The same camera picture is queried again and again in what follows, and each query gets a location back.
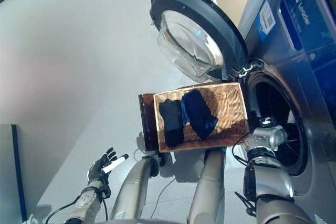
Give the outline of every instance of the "navy cloth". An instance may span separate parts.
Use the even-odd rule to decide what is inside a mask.
[[[164,139],[166,145],[175,147],[183,143],[183,122],[181,101],[166,99],[159,104],[159,112],[164,122]]]
[[[183,125],[190,122],[197,135],[205,140],[216,127],[218,118],[211,115],[201,93],[194,89],[182,96]]]

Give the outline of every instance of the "metal robot arm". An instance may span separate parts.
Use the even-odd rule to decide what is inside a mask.
[[[295,204],[290,177],[274,153],[286,140],[286,132],[278,125],[256,128],[244,143],[248,157],[244,195],[256,204],[258,224],[312,223]]]
[[[109,148],[88,170],[88,187],[77,197],[75,208],[65,224],[93,224],[104,199],[111,196],[108,177],[110,172],[128,158],[127,154],[117,158]],[[46,220],[57,213],[56,210]]]

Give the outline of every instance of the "label sticker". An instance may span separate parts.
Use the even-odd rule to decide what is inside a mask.
[[[275,25],[275,19],[267,0],[265,1],[264,5],[261,8],[259,15],[257,16],[256,22],[260,38],[262,41],[264,41],[268,33],[272,30],[272,28]]]

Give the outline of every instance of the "gray floor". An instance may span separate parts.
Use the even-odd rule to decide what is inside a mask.
[[[1,119],[19,127],[32,223],[71,202],[86,186],[92,162],[113,146],[130,158],[110,175],[110,211],[135,164],[142,131],[137,95],[193,84],[157,48],[149,9],[150,0],[6,0],[0,5]],[[180,162],[151,179],[143,218],[176,176],[154,218],[186,223],[203,155],[177,156],[193,168]],[[228,154],[225,223],[254,221],[234,195],[242,190],[243,175]],[[51,223],[62,223],[70,212],[60,212]],[[97,221],[103,220],[101,209]]]

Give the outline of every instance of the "washing machine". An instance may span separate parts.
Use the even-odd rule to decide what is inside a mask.
[[[167,59],[197,82],[240,82],[250,126],[286,129],[276,155],[296,204],[336,223],[336,0],[264,0],[245,39],[210,0],[151,1]]]

